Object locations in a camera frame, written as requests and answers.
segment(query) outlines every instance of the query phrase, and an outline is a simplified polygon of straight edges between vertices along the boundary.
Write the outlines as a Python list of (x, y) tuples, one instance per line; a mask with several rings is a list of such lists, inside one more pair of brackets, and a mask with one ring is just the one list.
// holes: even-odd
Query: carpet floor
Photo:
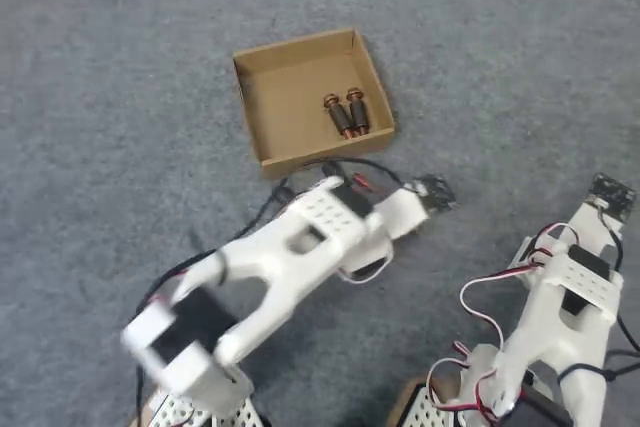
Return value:
[[(348, 26), (398, 119), (373, 158), (443, 173), (460, 206), (374, 282), (326, 282), (247, 359), (274, 426), (383, 425), (452, 340), (493, 341), (458, 304), (464, 279), (568, 219), (594, 173), (640, 188), (640, 0), (0, 0), (3, 423), (128, 423), (119, 335), (139, 297), (270, 189), (232, 52)], [(621, 309), (640, 335), (640, 213), (625, 240)], [(242, 313), (260, 294), (227, 297)], [(470, 297), (508, 330), (526, 292)], [(639, 425), (639, 396), (639, 375), (610, 385), (603, 425)]]

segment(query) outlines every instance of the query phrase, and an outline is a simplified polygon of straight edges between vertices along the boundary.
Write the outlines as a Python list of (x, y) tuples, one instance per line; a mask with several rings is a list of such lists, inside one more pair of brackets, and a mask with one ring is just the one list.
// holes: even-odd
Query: white robotic arm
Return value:
[[(431, 194), (417, 182), (372, 205), (342, 178), (328, 177), (255, 233), (190, 267), (171, 305), (150, 303), (125, 328), (123, 342), (164, 390), (226, 417), (253, 389), (238, 362), (332, 274), (356, 279), (373, 268), (377, 275), (393, 257), (392, 240), (429, 218)], [(235, 323), (207, 293), (248, 277), (261, 278), (268, 290), (258, 309)], [(220, 325), (198, 325), (212, 316)]]
[(619, 265), (601, 257), (605, 247), (615, 246), (614, 236), (620, 238), (634, 199), (635, 192), (599, 174), (568, 223), (525, 238), (506, 271), (479, 279), (520, 275), (530, 293), (504, 346), (481, 344), (467, 353), (459, 394), (445, 404), (475, 406), (457, 413), (463, 425), (484, 427), (510, 414), (523, 400), (523, 379), (538, 361), (559, 375), (566, 409), (548, 417), (563, 425), (600, 425), (606, 395), (600, 372), (623, 285)]

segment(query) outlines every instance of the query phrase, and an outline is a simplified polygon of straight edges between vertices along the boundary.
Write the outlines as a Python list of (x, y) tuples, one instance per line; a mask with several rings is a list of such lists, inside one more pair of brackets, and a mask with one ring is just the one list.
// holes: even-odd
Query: perforated metal plate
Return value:
[(214, 419), (213, 425), (216, 427), (263, 427), (260, 417), (249, 399), (242, 404), (235, 416), (228, 419)]
[(451, 412), (436, 409), (429, 402), (427, 388), (422, 387), (401, 425), (402, 427), (453, 427), (453, 415)]
[[(172, 395), (156, 394), (153, 403), (157, 407), (148, 427), (200, 427), (211, 417), (204, 410), (194, 409), (191, 402)], [(212, 420), (214, 427), (264, 427), (249, 399), (231, 417)]]

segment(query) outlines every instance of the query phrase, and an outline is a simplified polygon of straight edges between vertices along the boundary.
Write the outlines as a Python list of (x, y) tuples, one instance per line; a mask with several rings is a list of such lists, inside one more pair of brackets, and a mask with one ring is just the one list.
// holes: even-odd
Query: black wire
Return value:
[[(415, 192), (410, 187), (407, 187), (405, 185), (405, 183), (402, 181), (402, 179), (400, 179), (398, 174), (396, 174), (393, 170), (389, 169), (388, 167), (385, 167), (384, 165), (382, 165), (382, 164), (380, 164), (378, 162), (375, 162), (375, 161), (369, 160), (369, 159), (361, 159), (361, 158), (357, 158), (357, 157), (341, 157), (341, 156), (340, 157), (326, 157), (326, 158), (322, 158), (322, 159), (310, 160), (308, 162), (305, 162), (304, 165), (305, 166), (309, 166), (309, 165), (315, 165), (315, 164), (324, 164), (324, 163), (331, 162), (331, 161), (368, 165), (370, 167), (373, 167), (373, 168), (375, 168), (375, 169), (387, 174), (389, 176), (389, 178), (391, 178), (391, 180), (393, 180), (401, 188), (409, 190), (411, 192)], [(256, 213), (255, 217), (253, 219), (251, 219), (247, 223), (247, 225), (245, 225), (242, 229), (240, 229), (238, 232), (236, 232), (228, 242), (231, 242), (232, 240), (239, 239), (240, 237), (244, 237), (249, 231), (251, 231), (251, 229), (253, 229), (256, 225), (258, 225), (258, 223), (260, 222), (260, 219), (262, 219), (262, 217), (264, 216), (265, 212), (269, 208), (269, 205), (271, 205), (271, 203), (274, 200), (276, 200), (276, 198), (278, 197), (278, 193), (285, 187), (285, 185), (287, 184), (288, 180), (289, 180), (289, 177), (285, 177), (284, 179), (282, 179), (273, 188), (273, 190), (271, 191), (271, 194), (269, 195), (267, 200), (262, 204), (260, 209), (258, 209), (258, 212)], [(208, 251), (205, 251), (205, 252), (200, 252), (199, 254), (196, 254), (193, 257), (190, 257), (189, 259), (187, 259), (187, 260), (179, 263), (178, 265), (172, 267), (171, 269), (167, 270), (164, 274), (162, 274), (161, 276), (156, 278), (153, 281), (153, 283), (151, 284), (151, 286), (149, 287), (149, 289), (147, 290), (147, 292), (145, 293), (145, 295), (143, 296), (143, 298), (140, 301), (140, 303), (138, 304), (138, 306), (136, 307), (135, 316), (138, 316), (144, 310), (144, 308), (147, 305), (147, 303), (149, 302), (149, 299), (151, 298), (151, 296), (153, 296), (153, 294), (160, 287), (162, 287), (162, 285), (165, 282), (167, 282), (172, 277), (175, 277), (177, 274), (179, 274), (183, 270), (188, 269), (189, 267), (191, 267), (196, 262), (199, 262), (200, 260), (204, 259), (205, 257), (208, 257), (209, 255), (215, 253), (216, 250), (217, 249), (211, 249), (211, 250), (208, 250)], [(142, 368), (140, 366), (138, 366), (136, 368), (136, 415), (137, 415), (137, 419), (138, 419), (137, 420), (138, 427), (141, 427), (142, 390), (143, 390), (143, 386), (144, 386), (144, 370), (142, 370)]]
[(388, 167), (385, 167), (384, 165), (374, 161), (374, 160), (369, 160), (369, 159), (361, 159), (359, 157), (342, 157), (342, 156), (331, 156), (331, 157), (324, 157), (321, 159), (314, 159), (314, 160), (309, 160), (307, 162), (304, 163), (305, 166), (309, 166), (309, 165), (316, 165), (316, 164), (325, 164), (328, 162), (346, 162), (349, 164), (360, 164), (360, 165), (368, 165), (369, 167), (373, 167), (374, 169), (379, 170), (380, 172), (383, 172), (385, 174), (387, 174), (387, 176), (393, 180), (396, 184), (398, 184), (398, 186), (400, 186), (400, 188), (406, 189), (410, 192), (414, 192), (415, 190), (411, 189), (410, 187), (407, 187), (405, 185), (405, 182), (402, 181), (402, 179), (400, 178), (400, 176), (398, 174), (396, 174), (393, 170), (391, 170)]
[[(609, 235), (611, 236), (611, 239), (613, 240), (613, 243), (616, 246), (616, 250), (618, 251), (618, 255), (616, 257), (616, 261), (615, 261), (613, 270), (616, 271), (616, 272), (619, 272), (620, 271), (620, 267), (622, 266), (622, 259), (624, 258), (624, 250), (622, 248), (622, 241), (620, 240), (620, 237), (618, 237), (618, 235), (613, 231), (613, 229), (611, 227), (609, 227), (607, 222), (604, 220), (604, 215), (603, 215), (602, 208), (598, 208), (598, 219), (600, 220), (602, 225), (604, 225), (604, 227), (609, 232)], [(629, 343), (633, 346), (633, 348), (636, 349), (636, 351), (633, 352), (633, 351), (630, 351), (630, 350), (623, 350), (623, 349), (611, 349), (611, 350), (607, 351), (607, 354), (605, 356), (605, 362), (610, 358), (619, 357), (619, 356), (640, 357), (640, 345), (638, 344), (636, 339), (633, 337), (633, 335), (631, 334), (631, 332), (627, 328), (627, 326), (624, 323), (624, 321), (622, 320), (622, 317), (620, 316), (620, 314), (618, 314), (617, 320), (618, 320), (618, 325), (620, 325), (620, 330), (622, 330), (622, 333), (627, 338)], [(562, 382), (562, 380), (567, 375), (569, 375), (571, 372), (573, 372), (575, 370), (578, 370), (578, 369), (589, 370), (591, 372), (595, 372), (597, 374), (602, 375), (607, 382), (612, 382), (617, 377), (619, 377), (621, 375), (625, 375), (625, 374), (628, 374), (630, 372), (634, 372), (636, 370), (640, 370), (640, 362), (636, 362), (635, 364), (631, 364), (631, 365), (628, 365), (626, 367), (622, 367), (622, 368), (617, 369), (617, 370), (600, 369), (599, 367), (595, 367), (595, 366), (589, 365), (589, 364), (573, 364), (573, 365), (570, 365), (569, 367), (567, 367), (563, 372), (561, 372), (558, 375), (558, 383)]]
[(607, 362), (609, 359), (613, 359), (614, 357), (635, 357), (640, 359), (640, 352), (626, 349), (609, 349), (604, 361)]
[(629, 374), (631, 372), (635, 372), (636, 370), (640, 370), (640, 362), (636, 362), (635, 364), (627, 365), (626, 367), (622, 367), (618, 370), (614, 370), (614, 374), (616, 377), (620, 377), (621, 375)]
[(602, 375), (607, 382), (613, 382), (621, 375), (640, 370), (640, 362), (627, 365), (626, 367), (622, 367), (620, 369), (601, 369), (600, 367), (596, 367), (595, 365), (590, 364), (573, 364), (563, 370), (560, 374), (558, 374), (558, 383), (562, 382), (567, 377), (567, 375), (576, 370), (588, 370), (589, 372), (594, 372), (596, 374)]
[[(611, 236), (611, 239), (613, 240), (613, 243), (616, 246), (618, 255), (616, 257), (616, 262), (614, 264), (613, 270), (615, 270), (616, 272), (620, 272), (620, 267), (622, 267), (622, 259), (624, 258), (622, 241), (620, 240), (620, 237), (616, 235), (613, 229), (611, 229), (611, 227), (609, 227), (609, 225), (604, 220), (602, 208), (598, 208), (598, 219), (600, 219), (600, 222), (602, 223), (602, 225), (604, 225), (605, 228), (609, 231), (609, 235)], [(640, 344), (638, 344), (638, 341), (633, 337), (633, 335), (631, 334), (631, 331), (627, 328), (620, 314), (618, 314), (618, 325), (620, 326), (620, 330), (622, 330), (622, 333), (624, 334), (624, 336), (627, 338), (627, 341), (629, 341), (629, 343), (633, 346), (634, 349), (636, 349), (636, 351), (640, 352)]]
[[(284, 186), (287, 184), (288, 180), (289, 180), (289, 177), (285, 177), (280, 182), (278, 182), (278, 184), (271, 190), (271, 194), (269, 194), (269, 197), (267, 197), (267, 200), (265, 200), (264, 203), (262, 204), (262, 206), (260, 207), (260, 209), (258, 209), (258, 212), (254, 216), (254, 218), (251, 219), (247, 223), (247, 225), (245, 225), (242, 229), (240, 229), (238, 232), (233, 234), (233, 236), (231, 237), (231, 239), (228, 242), (231, 242), (232, 240), (236, 240), (236, 239), (239, 239), (240, 237), (245, 236), (251, 229), (253, 229), (256, 225), (258, 225), (258, 222), (260, 222), (260, 219), (264, 216), (264, 213), (269, 208), (269, 205), (271, 205), (271, 203), (276, 199), (276, 197), (278, 196), (278, 193), (280, 192), (280, 190), (282, 190), (284, 188)], [(162, 275), (157, 277), (151, 283), (151, 286), (147, 289), (147, 291), (145, 292), (144, 296), (142, 297), (142, 300), (140, 301), (140, 303), (136, 307), (136, 313), (135, 313), (133, 318), (137, 317), (138, 315), (140, 315), (142, 313), (142, 311), (144, 310), (146, 305), (149, 303), (149, 299), (153, 296), (153, 294), (155, 294), (158, 291), (158, 289), (160, 287), (162, 287), (164, 285), (165, 282), (167, 282), (169, 279), (175, 277), (176, 275), (178, 275), (183, 270), (188, 269), (193, 264), (201, 261), (205, 257), (208, 257), (211, 254), (215, 253), (216, 250), (217, 249), (207, 250), (205, 252), (200, 252), (200, 253), (192, 256), (192, 257), (189, 257), (187, 260), (184, 260), (184, 261), (180, 262), (178, 265), (175, 265), (175, 266), (171, 267), (165, 273), (163, 273)], [(143, 388), (144, 388), (144, 370), (142, 370), (142, 367), (140, 367), (138, 365), (138, 366), (136, 366), (136, 418), (137, 418), (136, 423), (137, 423), (137, 427), (141, 427), (142, 426), (142, 390), (143, 390)]]

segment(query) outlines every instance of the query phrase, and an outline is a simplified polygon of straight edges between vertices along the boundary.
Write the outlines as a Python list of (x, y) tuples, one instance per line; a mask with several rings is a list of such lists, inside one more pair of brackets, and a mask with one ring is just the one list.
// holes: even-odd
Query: open cardboard box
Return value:
[[(268, 177), (306, 161), (385, 148), (394, 135), (387, 96), (362, 36), (336, 30), (237, 52), (233, 57), (253, 149)], [(345, 140), (323, 106), (328, 93), (344, 98), (359, 87), (371, 124), (367, 135)]]

